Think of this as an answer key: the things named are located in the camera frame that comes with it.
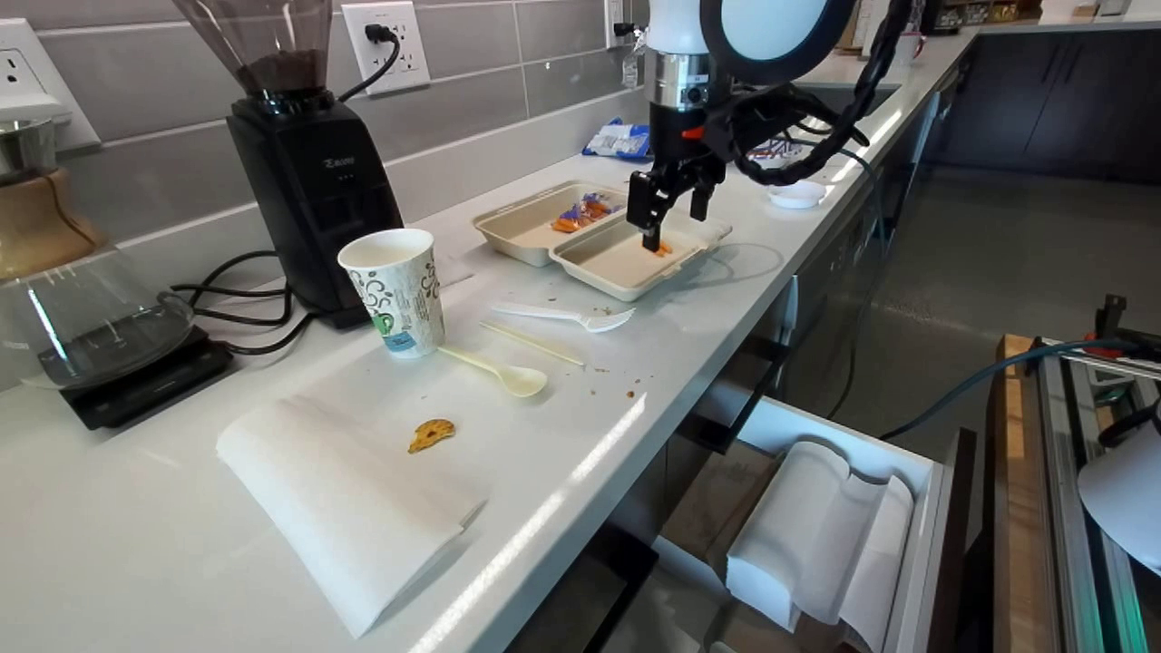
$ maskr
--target white spoon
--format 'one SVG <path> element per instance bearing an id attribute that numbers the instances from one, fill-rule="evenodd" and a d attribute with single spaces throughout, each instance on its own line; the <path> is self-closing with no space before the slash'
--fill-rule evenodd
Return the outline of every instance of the white spoon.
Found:
<path id="1" fill-rule="evenodd" d="M 532 365 L 499 365 L 458 349 L 438 349 L 447 359 L 458 359 L 463 365 L 476 365 L 481 372 L 489 372 L 509 395 L 516 400 L 532 400 L 547 389 L 547 372 L 532 369 Z"/>
<path id="2" fill-rule="evenodd" d="M 625 326 L 636 309 L 616 309 L 616 311 L 570 311 L 570 309 L 547 309 L 547 306 L 499 306 L 509 315 L 528 315 L 528 318 L 557 318 L 557 321 L 580 321 L 588 334 L 610 334 Z"/>

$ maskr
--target gray tile backsplash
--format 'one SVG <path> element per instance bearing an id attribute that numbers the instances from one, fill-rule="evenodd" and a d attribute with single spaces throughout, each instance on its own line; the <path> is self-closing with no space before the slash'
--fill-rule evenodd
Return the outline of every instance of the gray tile backsplash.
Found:
<path id="1" fill-rule="evenodd" d="M 147 236 L 252 200 L 222 116 L 243 93 L 171 0 L 8 0 L 87 110 L 103 147 L 65 156 L 72 197 L 110 240 Z M 430 83 L 355 96 L 380 156 L 418 156 L 471 135 L 621 92 L 599 0 L 418 0 Z M 325 83 L 360 81 L 334 13 Z"/>

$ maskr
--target white counter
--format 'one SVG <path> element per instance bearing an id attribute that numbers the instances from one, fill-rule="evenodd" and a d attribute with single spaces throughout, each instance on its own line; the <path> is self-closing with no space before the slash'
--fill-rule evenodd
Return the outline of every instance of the white counter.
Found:
<path id="1" fill-rule="evenodd" d="M 879 156 L 916 111 L 960 40 L 931 40 L 900 92 L 863 119 Z M 47 389 L 0 390 L 0 649 L 499 649 L 557 574 L 607 521 L 686 411 L 771 306 L 822 236 L 859 165 L 817 210 L 775 210 L 741 173 L 719 188 L 720 250 L 638 302 L 636 321 L 607 336 L 517 321 L 499 297 L 603 306 L 555 269 L 526 269 L 481 246 L 471 214 L 564 178 L 625 181 L 627 165 L 564 158 L 532 178 L 443 210 L 436 231 L 451 343 L 492 349 L 489 326 L 570 343 L 585 365 L 522 356 L 552 372 L 552 395 L 509 404 L 481 376 L 426 359 L 399 369 L 368 331 L 310 331 L 285 359 L 245 365 L 198 395 L 118 430 L 93 435 Z M 419 473 L 489 496 L 463 548 L 365 639 L 349 639 L 310 575 L 262 506 L 214 456 L 218 430 L 273 395 L 307 390 L 407 445 L 423 416 L 461 435 L 413 456 Z"/>

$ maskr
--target tray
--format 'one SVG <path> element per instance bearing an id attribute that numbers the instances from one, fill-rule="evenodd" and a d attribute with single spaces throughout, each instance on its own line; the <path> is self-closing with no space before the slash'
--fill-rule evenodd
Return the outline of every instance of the tray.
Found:
<path id="1" fill-rule="evenodd" d="M 683 272 L 691 257 L 714 250 L 728 236 L 726 225 L 702 225 L 683 214 L 662 221 L 661 242 L 667 254 L 642 246 L 642 231 L 621 214 L 599 227 L 588 227 L 547 250 L 574 279 L 614 295 L 616 302 L 636 302 L 657 283 Z"/>
<path id="2" fill-rule="evenodd" d="M 585 197 L 599 197 L 599 202 L 610 208 L 610 214 L 588 225 L 578 225 L 578 231 L 557 231 L 555 216 L 585 202 Z M 471 225 L 476 231 L 481 231 L 489 246 L 505 250 L 509 257 L 526 266 L 547 266 L 552 246 L 562 246 L 621 214 L 625 214 L 625 188 L 614 188 L 603 181 L 562 181 L 517 202 L 477 214 Z"/>

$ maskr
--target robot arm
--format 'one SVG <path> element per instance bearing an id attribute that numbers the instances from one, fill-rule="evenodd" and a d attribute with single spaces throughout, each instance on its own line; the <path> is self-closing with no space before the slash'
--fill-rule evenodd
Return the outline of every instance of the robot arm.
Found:
<path id="1" fill-rule="evenodd" d="M 708 200 L 736 162 L 759 184 L 794 184 L 817 173 L 845 142 L 868 142 L 856 119 L 886 77 L 894 40 L 905 28 L 909 0 L 893 0 L 871 42 L 868 69 L 845 111 L 830 111 L 790 81 L 818 64 L 836 42 L 851 0 L 653 0 L 645 47 L 653 49 L 648 126 L 653 165 L 630 173 L 627 221 L 648 250 L 661 246 L 662 214 L 691 188 L 688 214 L 702 216 Z M 754 156 L 782 139 L 796 156 Z"/>

